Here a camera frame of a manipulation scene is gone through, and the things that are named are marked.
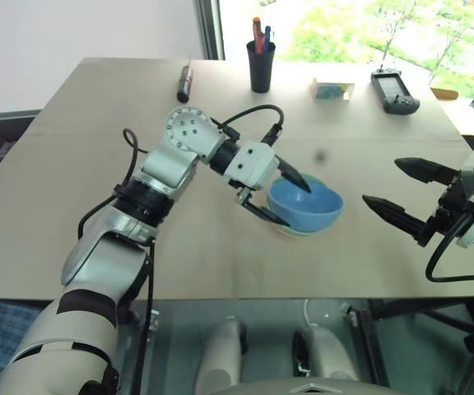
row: black cable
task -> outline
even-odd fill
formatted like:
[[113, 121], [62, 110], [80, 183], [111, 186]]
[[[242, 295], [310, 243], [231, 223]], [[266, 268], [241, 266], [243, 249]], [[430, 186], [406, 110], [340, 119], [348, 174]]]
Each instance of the black cable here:
[[446, 250], [446, 248], [451, 244], [453, 239], [457, 237], [460, 232], [468, 226], [474, 220], [474, 215], [471, 212], [466, 212], [458, 218], [458, 220], [451, 226], [451, 229], [448, 230], [448, 233], [445, 235], [444, 239], [440, 242], [436, 250], [431, 255], [429, 263], [425, 268], [425, 276], [427, 280], [432, 282], [455, 282], [455, 281], [472, 281], [474, 280], [474, 275], [471, 276], [452, 276], [452, 277], [433, 277], [433, 271], [435, 270], [436, 263], [438, 263], [440, 257]]
[[155, 273], [154, 262], [155, 262], [155, 240], [151, 241], [151, 249], [149, 252], [149, 271], [147, 273], [147, 304], [146, 304], [146, 321], [140, 332], [140, 338], [138, 339], [138, 352], [137, 362], [134, 368], [134, 374], [132, 377], [131, 384], [131, 395], [140, 395], [142, 389], [142, 376], [144, 368], [144, 360], [146, 359], [146, 348], [147, 339], [150, 335], [151, 326], [151, 311], [153, 310], [153, 277]]
[[[125, 177], [122, 181], [122, 185], [125, 185], [128, 183], [129, 179], [132, 176], [132, 172], [135, 170], [135, 166], [137, 165], [137, 155], [140, 149], [138, 148], [137, 135], [131, 129], [125, 128], [122, 131], [122, 135], [125, 141], [128, 142], [129, 146], [131, 146], [132, 148], [131, 163], [129, 163], [128, 172], [125, 174]], [[132, 138], [132, 142], [129, 141], [128, 135]]]
[[[132, 176], [132, 172], [135, 170], [135, 166], [137, 165], [137, 154], [141, 150], [138, 148], [138, 139], [137, 135], [128, 128], [125, 128], [122, 131], [123, 138], [125, 139], [126, 142], [128, 142], [129, 146], [132, 148], [132, 155], [131, 155], [131, 162], [129, 163], [128, 167], [128, 172], [125, 174], [125, 177], [123, 178], [122, 185], [125, 185], [128, 183], [129, 179]], [[81, 239], [83, 236], [83, 226], [91, 218], [94, 214], [96, 214], [99, 210], [107, 206], [109, 203], [111, 203], [114, 200], [114, 196], [109, 196], [107, 197], [103, 202], [98, 203], [96, 206], [91, 208], [78, 222], [78, 239]]]
[[94, 214], [96, 214], [97, 211], [101, 210], [105, 206], [107, 206], [109, 203], [111, 203], [114, 200], [114, 196], [109, 196], [106, 198], [103, 202], [98, 203], [96, 206], [92, 207], [78, 222], [78, 239], [81, 239], [83, 236], [83, 226], [87, 222], [89, 218], [91, 218]]
[[[129, 140], [127, 134], [124, 133], [126, 130], [128, 130], [129, 132], [132, 133], [132, 130], [131, 130], [131, 129], [124, 129], [124, 130], [123, 130], [123, 133], [122, 133], [122, 134], [123, 134], [123, 138], [125, 139], [126, 143], [127, 143], [131, 148], [134, 148], [134, 146], [133, 146], [131, 140]], [[141, 152], [142, 154], [147, 154], [147, 153], [149, 153], [149, 151], [143, 150], [143, 149], [139, 148], [138, 146], [137, 146], [137, 151], [138, 151], [138, 152]]]
[[283, 110], [277, 107], [276, 105], [257, 105], [255, 107], [252, 107], [251, 109], [246, 109], [242, 113], [238, 113], [231, 118], [228, 118], [226, 121], [222, 123], [221, 126], [225, 126], [228, 123], [234, 122], [236, 119], [242, 118], [245, 115], [251, 114], [255, 111], [259, 111], [260, 109], [273, 109], [274, 111], [276, 111], [279, 114], [279, 121], [277, 122], [279, 126], [281, 126], [283, 122], [285, 122], [285, 114], [283, 113]]
[[222, 129], [224, 127], [224, 125], [222, 123], [220, 123], [219, 121], [217, 121], [215, 118], [211, 118], [211, 121], [219, 128], [219, 129]]

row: silver robot arm segment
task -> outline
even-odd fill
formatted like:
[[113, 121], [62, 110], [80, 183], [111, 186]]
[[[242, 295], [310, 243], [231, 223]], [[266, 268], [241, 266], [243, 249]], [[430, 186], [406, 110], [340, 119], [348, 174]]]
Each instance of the silver robot arm segment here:
[[296, 184], [300, 174], [267, 143], [239, 147], [199, 109], [175, 109], [165, 121], [160, 144], [129, 181], [115, 187], [115, 199], [89, 221], [68, 255], [62, 296], [35, 320], [1, 373], [0, 395], [116, 392], [118, 373], [111, 360], [118, 307], [140, 290], [150, 264], [141, 246], [155, 239], [199, 161], [241, 188], [239, 204], [263, 219], [284, 222], [253, 206], [250, 193], [264, 188], [277, 168]]

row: black band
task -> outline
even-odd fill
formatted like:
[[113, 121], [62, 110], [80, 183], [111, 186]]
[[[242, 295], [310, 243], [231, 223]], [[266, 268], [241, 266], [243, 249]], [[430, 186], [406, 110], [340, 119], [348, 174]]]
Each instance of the black band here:
[[109, 356], [105, 354], [100, 348], [90, 346], [85, 343], [73, 342], [72, 349], [90, 352], [91, 354], [94, 354], [95, 356], [99, 356], [102, 360], [104, 360], [104, 362], [107, 363], [107, 365], [111, 365], [111, 360], [109, 359]]
[[62, 296], [56, 314], [69, 311], [88, 311], [101, 315], [116, 328], [116, 304], [106, 295], [93, 290], [71, 290]]
[[95, 380], [87, 381], [81, 387], [78, 395], [115, 395], [118, 391], [118, 386], [119, 372], [111, 364], [107, 364], [102, 382], [98, 383]]
[[170, 213], [173, 200], [135, 179], [114, 188], [114, 207], [149, 226], [157, 227]]
[[210, 167], [218, 174], [223, 175], [230, 162], [234, 159], [239, 146], [231, 140], [225, 140], [210, 160]]
[[17, 360], [22, 360], [23, 358], [26, 358], [27, 356], [33, 356], [35, 354], [38, 354], [41, 351], [41, 347], [43, 346], [36, 346], [36, 347], [31, 348], [30, 350], [24, 352], [23, 354], [18, 356], [16, 359], [14, 359], [14, 362], [16, 362]]

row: wooden table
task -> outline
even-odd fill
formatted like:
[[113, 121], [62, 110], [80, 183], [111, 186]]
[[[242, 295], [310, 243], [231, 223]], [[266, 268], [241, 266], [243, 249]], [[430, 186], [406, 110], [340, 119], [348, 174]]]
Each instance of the wooden table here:
[[[142, 147], [161, 138], [183, 60], [85, 59], [0, 164], [0, 298], [52, 299], [76, 242], [80, 217], [110, 195], [127, 169], [129, 127]], [[253, 105], [283, 108], [276, 151], [346, 201], [319, 235], [281, 235], [235, 203], [235, 190], [199, 165], [186, 193], [160, 227], [156, 298], [160, 300], [290, 297], [447, 297], [474, 295], [474, 281], [434, 284], [424, 270], [427, 248], [380, 220], [361, 200], [388, 198], [426, 219], [444, 187], [409, 179], [393, 163], [421, 156], [458, 168], [469, 148], [427, 86], [408, 81], [420, 109], [383, 112], [366, 66], [275, 63], [272, 88], [249, 89], [246, 64], [193, 61], [190, 105], [220, 121]], [[314, 101], [316, 73], [356, 79], [349, 102]], [[260, 138], [272, 111], [235, 122], [242, 140]], [[314, 160], [317, 151], [326, 160]], [[266, 192], [256, 193], [262, 203]], [[451, 246], [437, 275], [474, 274], [474, 246]]]

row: blue bowl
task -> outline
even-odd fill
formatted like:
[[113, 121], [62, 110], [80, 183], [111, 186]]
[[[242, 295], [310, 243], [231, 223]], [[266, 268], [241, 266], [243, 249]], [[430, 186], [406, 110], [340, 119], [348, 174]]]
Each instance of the blue bowl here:
[[310, 233], [328, 228], [340, 215], [342, 197], [319, 179], [307, 174], [303, 178], [312, 193], [290, 181], [278, 179], [268, 190], [268, 206], [290, 224], [292, 230]]

